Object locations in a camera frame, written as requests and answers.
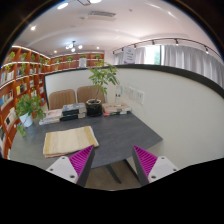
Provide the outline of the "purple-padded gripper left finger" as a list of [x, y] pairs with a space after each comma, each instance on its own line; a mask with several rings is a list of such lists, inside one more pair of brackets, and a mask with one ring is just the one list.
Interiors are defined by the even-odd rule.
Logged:
[[47, 171], [84, 187], [95, 156], [94, 146], [88, 146], [73, 155], [59, 157]]

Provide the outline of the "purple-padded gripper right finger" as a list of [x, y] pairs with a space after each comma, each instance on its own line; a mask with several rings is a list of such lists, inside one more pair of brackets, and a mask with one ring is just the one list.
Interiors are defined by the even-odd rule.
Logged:
[[142, 186], [178, 171], [178, 168], [167, 157], [157, 157], [136, 145], [133, 146], [132, 156]]

